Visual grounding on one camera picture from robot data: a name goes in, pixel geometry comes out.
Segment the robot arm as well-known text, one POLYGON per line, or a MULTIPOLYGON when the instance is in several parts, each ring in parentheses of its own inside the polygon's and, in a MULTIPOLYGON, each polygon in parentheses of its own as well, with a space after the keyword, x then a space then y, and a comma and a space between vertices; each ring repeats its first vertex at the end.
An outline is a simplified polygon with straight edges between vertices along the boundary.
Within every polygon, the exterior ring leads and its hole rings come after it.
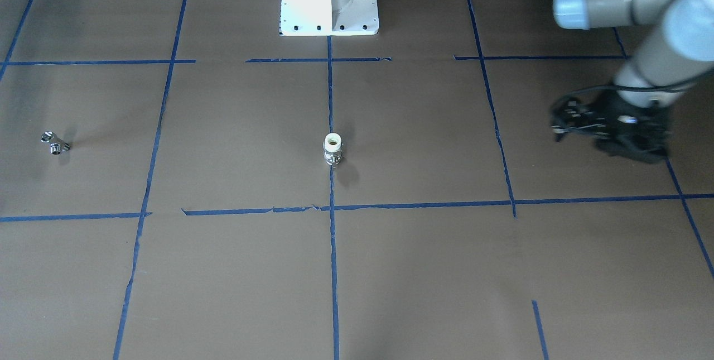
POLYGON ((564 29, 650 25, 651 33, 589 104, 580 91, 551 108, 556 139, 579 133, 622 144, 660 145, 672 105, 712 73, 712 0, 553 0, 564 29))

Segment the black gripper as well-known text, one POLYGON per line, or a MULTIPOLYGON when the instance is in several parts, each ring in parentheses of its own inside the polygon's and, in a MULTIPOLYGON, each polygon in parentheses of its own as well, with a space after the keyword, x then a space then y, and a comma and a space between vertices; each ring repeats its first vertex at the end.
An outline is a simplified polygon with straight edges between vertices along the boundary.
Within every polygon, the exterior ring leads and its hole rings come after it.
MULTIPOLYGON (((636 146, 636 123, 642 116, 642 108, 635 106, 620 96, 618 92, 601 92, 589 104, 596 120, 605 125, 605 138, 594 139, 594 145, 604 146, 617 143, 622 146, 636 146)), ((556 142, 561 142, 566 134, 579 133, 591 126, 591 112, 578 98, 559 98, 550 107, 551 129, 556 142)))

